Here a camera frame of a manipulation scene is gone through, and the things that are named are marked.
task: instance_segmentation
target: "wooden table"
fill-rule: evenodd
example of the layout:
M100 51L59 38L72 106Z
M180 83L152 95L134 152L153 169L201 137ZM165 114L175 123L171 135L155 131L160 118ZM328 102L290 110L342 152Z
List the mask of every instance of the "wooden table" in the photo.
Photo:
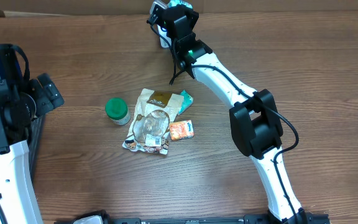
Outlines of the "wooden table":
M265 213L258 173L231 139L228 109L183 74L141 16L0 19L0 43L20 45L32 77L48 72L65 106L47 115L34 189L46 223L105 209L112 217L180 218ZM358 223L358 11L202 14L196 25L230 71L269 89L300 133L285 154L303 208ZM104 112L143 88L194 96L178 119L195 137L166 157L121 147L129 126ZM284 145L293 142L285 127Z

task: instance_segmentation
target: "wood grain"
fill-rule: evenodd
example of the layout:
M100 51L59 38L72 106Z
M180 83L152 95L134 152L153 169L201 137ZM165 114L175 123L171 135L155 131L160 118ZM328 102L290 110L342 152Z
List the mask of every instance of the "wood grain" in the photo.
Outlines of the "wood grain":
M19 44L32 77L48 72L65 106L47 115L34 189L44 220L106 209L112 217L180 218L265 213L264 188L231 139L228 110L188 75L173 86L169 51L147 16L0 19L0 43ZM300 133L285 155L308 211L358 223L358 12L203 14L195 32L248 85L269 89ZM195 137L168 156L121 148L127 126L104 112L143 88L186 89ZM293 142L285 127L283 142Z
M65 15L148 14L153 0L0 0L3 11ZM187 0L197 12L358 10L358 0Z

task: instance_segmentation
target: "white label sticker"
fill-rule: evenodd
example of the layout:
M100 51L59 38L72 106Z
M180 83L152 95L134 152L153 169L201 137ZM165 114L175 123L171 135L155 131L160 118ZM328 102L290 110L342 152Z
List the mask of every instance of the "white label sticker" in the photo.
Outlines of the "white label sticker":
M151 134L146 135L146 146L161 146L161 137L152 136Z

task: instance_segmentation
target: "jar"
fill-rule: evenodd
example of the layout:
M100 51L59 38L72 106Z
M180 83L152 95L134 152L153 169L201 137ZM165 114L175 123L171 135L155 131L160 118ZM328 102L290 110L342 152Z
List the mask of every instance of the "jar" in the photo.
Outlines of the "jar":
M131 113L125 101L121 98L112 98L106 103L106 114L117 125L125 125L131 119Z

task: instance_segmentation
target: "green cap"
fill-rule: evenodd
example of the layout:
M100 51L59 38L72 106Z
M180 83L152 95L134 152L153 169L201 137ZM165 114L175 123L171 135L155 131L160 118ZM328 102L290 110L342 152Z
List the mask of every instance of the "green cap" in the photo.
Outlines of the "green cap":
M121 98L112 98L106 103L106 114L111 119L119 120L128 113L128 106Z

